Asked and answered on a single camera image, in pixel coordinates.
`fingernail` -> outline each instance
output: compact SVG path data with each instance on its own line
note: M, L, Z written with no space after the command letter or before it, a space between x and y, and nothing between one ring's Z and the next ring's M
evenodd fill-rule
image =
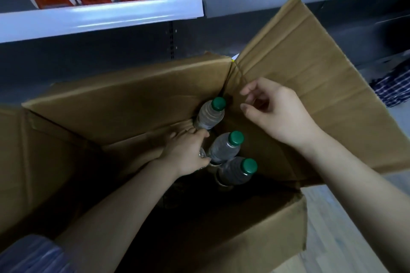
M241 104L240 105L241 110L243 111L243 113L246 112L246 104Z

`green bottle cap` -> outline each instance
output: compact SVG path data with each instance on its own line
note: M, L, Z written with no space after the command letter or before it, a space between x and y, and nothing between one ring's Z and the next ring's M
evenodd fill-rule
M215 97L211 103L212 109L215 111L222 111L226 107L226 101L223 97Z
M253 175L258 169L258 164L254 159L244 159L241 162L241 170L247 175Z
M240 131L233 131L228 136L228 142L231 146L239 146L243 143L243 139L243 134Z

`blue sleeve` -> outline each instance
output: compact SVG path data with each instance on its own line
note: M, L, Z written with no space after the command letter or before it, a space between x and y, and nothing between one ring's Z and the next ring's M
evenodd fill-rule
M0 272L73 273L63 250L39 235L28 235L0 254Z

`left hand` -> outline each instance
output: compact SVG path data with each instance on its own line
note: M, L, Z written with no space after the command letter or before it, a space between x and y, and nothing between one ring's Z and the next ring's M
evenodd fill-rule
M187 131L172 133L171 139L167 143L158 160L167 163L167 166L174 168L177 175L184 176L192 174L197 169L205 167L211 161L210 158L199 156L199 148L204 138L209 133L205 129L196 130L191 128Z

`right hand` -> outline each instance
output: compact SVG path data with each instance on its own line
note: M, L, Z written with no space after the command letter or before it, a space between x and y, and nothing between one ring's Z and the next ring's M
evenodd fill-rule
M303 148L323 131L313 121L295 91L266 78L248 83L241 110L268 135L294 148Z

